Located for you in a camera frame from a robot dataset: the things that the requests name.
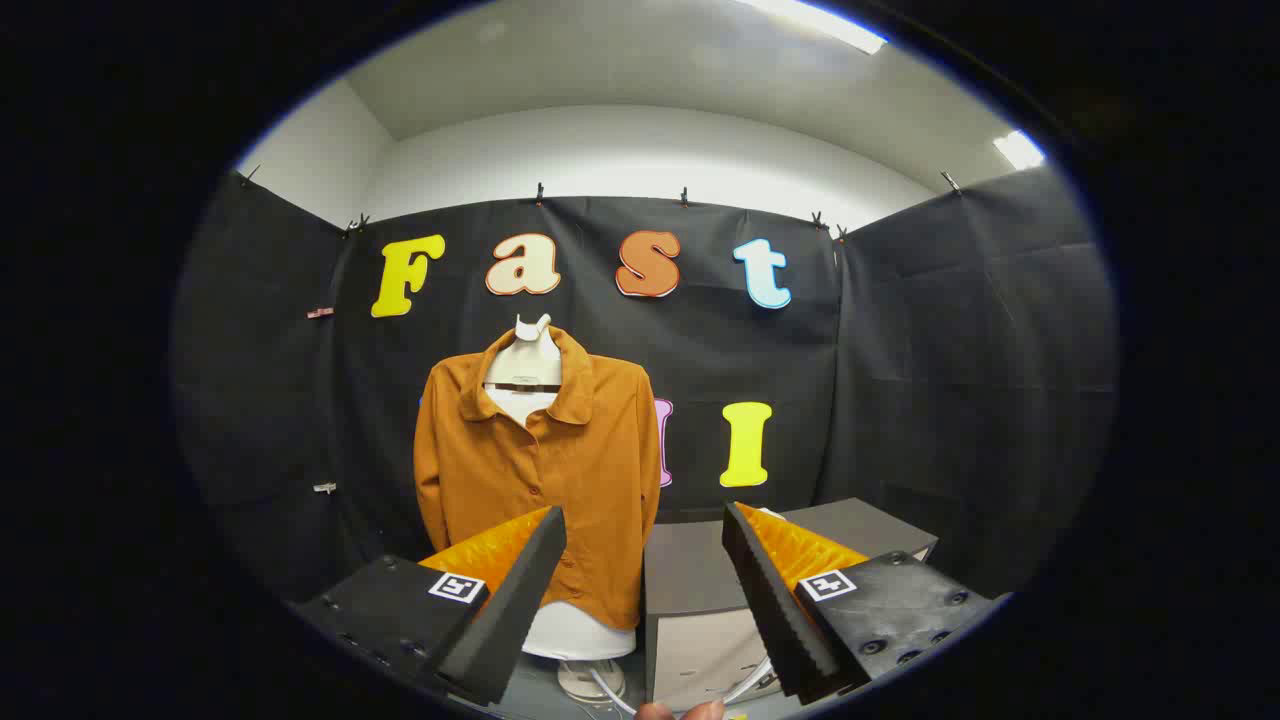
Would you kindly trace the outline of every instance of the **gray box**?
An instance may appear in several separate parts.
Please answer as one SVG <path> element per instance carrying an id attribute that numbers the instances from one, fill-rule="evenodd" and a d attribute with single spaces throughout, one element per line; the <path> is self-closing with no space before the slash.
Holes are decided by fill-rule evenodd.
<path id="1" fill-rule="evenodd" d="M 924 561 L 938 541 L 856 498 L 780 515 L 868 557 L 905 551 Z M 765 656 L 721 530 L 719 520 L 654 525 L 645 544 L 648 700 L 676 712 L 721 697 Z M 765 683 L 740 701 L 778 689 Z"/>

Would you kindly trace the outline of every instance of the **orange letter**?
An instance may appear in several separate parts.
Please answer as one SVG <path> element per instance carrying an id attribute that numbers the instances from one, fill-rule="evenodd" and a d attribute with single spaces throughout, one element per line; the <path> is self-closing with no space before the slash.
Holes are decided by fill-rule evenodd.
<path id="1" fill-rule="evenodd" d="M 622 241 L 622 266 L 614 274 L 622 295 L 663 297 L 680 284 L 680 240 L 669 232 L 640 231 Z"/>
<path id="2" fill-rule="evenodd" d="M 525 249 L 524 255 L 512 255 Z M 545 295 L 559 284 L 556 272 L 556 242 L 545 234 L 525 233 L 498 243 L 493 256 L 502 260 L 489 268 L 484 277 L 485 286 L 494 295 L 516 295 L 527 291 L 530 295 Z"/>

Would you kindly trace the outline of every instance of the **clip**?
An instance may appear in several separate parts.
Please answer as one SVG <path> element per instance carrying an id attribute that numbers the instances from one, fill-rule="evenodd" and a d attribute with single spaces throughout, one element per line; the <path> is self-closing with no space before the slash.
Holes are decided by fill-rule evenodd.
<path id="1" fill-rule="evenodd" d="M 261 168 L 261 167 L 262 167 L 262 163 L 259 163 L 257 168 Z M 248 187 L 248 181 L 250 181 L 250 178 L 253 177 L 253 173 L 257 172 L 257 168 L 253 168 L 253 170 L 250 174 L 247 174 L 247 176 L 244 176 L 244 177 L 241 178 L 241 187 Z"/>
<path id="2" fill-rule="evenodd" d="M 365 215 L 364 213 L 361 213 L 360 222 L 351 220 L 349 223 L 347 223 L 347 229 L 342 231 L 342 238 L 347 240 L 348 237 L 351 237 L 351 231 L 365 232 L 365 225 L 369 224 L 369 218 L 372 218 L 372 215 Z"/>

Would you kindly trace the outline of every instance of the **word fast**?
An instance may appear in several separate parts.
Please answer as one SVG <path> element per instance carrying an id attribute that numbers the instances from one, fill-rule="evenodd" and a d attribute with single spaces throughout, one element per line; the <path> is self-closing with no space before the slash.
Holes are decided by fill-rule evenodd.
<path id="1" fill-rule="evenodd" d="M 413 306 L 407 292 L 422 290 L 430 258 L 444 256 L 444 237 L 433 234 L 389 242 L 383 247 L 383 279 L 371 313 L 375 318 L 404 315 Z M 485 287 L 494 295 L 545 295 L 559 284 L 556 272 L 556 241 L 540 233 L 508 237 L 493 249 L 497 263 L 485 273 Z M 618 249 L 621 265 L 614 273 L 618 292 L 630 297 L 666 297 L 680 284 L 680 238 L 669 232 L 639 231 Z M 762 238 L 733 249 L 742 263 L 746 292 L 760 307 L 781 310 L 791 302 L 791 291 L 780 288 L 774 272 L 787 266 L 787 258 L 774 252 Z"/>

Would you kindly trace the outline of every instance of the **yellow letter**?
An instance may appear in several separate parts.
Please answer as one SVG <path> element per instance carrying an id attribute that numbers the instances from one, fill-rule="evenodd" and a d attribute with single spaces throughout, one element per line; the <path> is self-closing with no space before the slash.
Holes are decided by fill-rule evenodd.
<path id="1" fill-rule="evenodd" d="M 408 283 L 410 292 L 417 292 L 426 282 L 426 258 L 413 258 L 419 252 L 426 252 L 431 260 L 439 260 L 444 255 L 444 238 L 433 234 L 416 240 L 388 242 L 387 247 L 383 247 L 383 258 L 387 258 L 387 263 L 383 264 L 383 287 L 372 307 L 375 318 L 403 315 L 413 306 L 404 297 L 404 283 Z"/>
<path id="2" fill-rule="evenodd" d="M 773 409 L 763 402 L 735 402 L 722 413 L 728 420 L 728 469 L 721 473 L 721 484 L 727 488 L 758 486 L 769 477 L 760 466 L 764 450 L 764 421 L 773 416 Z"/>
<path id="3" fill-rule="evenodd" d="M 515 255 L 521 247 L 524 255 Z M 516 295 L 527 291 L 530 295 L 544 295 L 559 284 L 556 272 L 556 241 L 539 233 L 525 233 L 498 243 L 493 256 L 500 260 L 489 268 L 484 277 L 485 286 L 494 295 Z"/>

